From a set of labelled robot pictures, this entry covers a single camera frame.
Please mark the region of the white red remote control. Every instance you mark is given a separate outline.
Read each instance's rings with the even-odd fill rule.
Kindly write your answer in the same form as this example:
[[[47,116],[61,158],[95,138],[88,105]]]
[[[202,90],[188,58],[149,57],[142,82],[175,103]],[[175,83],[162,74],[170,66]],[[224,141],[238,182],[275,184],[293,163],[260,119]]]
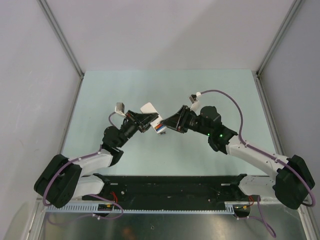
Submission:
[[[153,106],[151,102],[147,102],[140,108],[141,113],[143,114],[152,114],[153,119],[150,122],[150,126],[153,128],[153,130],[158,135],[163,135],[166,133],[167,127],[161,123],[163,118],[159,114],[159,112],[156,110],[156,108]]]

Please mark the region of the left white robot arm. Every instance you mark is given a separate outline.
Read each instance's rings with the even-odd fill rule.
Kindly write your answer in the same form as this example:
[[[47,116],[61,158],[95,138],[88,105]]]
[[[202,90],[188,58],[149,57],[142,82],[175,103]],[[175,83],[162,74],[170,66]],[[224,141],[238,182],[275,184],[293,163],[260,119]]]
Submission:
[[[111,188],[97,171],[116,165],[124,154],[121,147],[135,133],[146,132],[158,117],[158,112],[129,110],[119,128],[111,125],[104,130],[102,143],[96,152],[73,159],[55,155],[34,184],[43,205],[61,208],[73,198],[89,195],[107,199]]]

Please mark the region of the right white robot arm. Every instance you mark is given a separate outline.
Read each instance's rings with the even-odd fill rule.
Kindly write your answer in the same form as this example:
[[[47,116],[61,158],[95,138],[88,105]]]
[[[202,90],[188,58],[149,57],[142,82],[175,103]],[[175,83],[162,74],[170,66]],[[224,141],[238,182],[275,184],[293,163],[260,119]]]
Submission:
[[[192,130],[206,135],[208,144],[215,152],[222,152],[253,165],[269,176],[269,181],[249,175],[241,175],[236,185],[230,188],[231,196],[242,201],[249,195],[277,198],[286,207],[296,210],[312,193],[315,181],[305,160],[293,155],[287,157],[265,152],[244,140],[240,134],[224,126],[221,115],[214,106],[204,106],[196,114],[183,105],[174,115],[161,121],[167,128],[179,133]]]

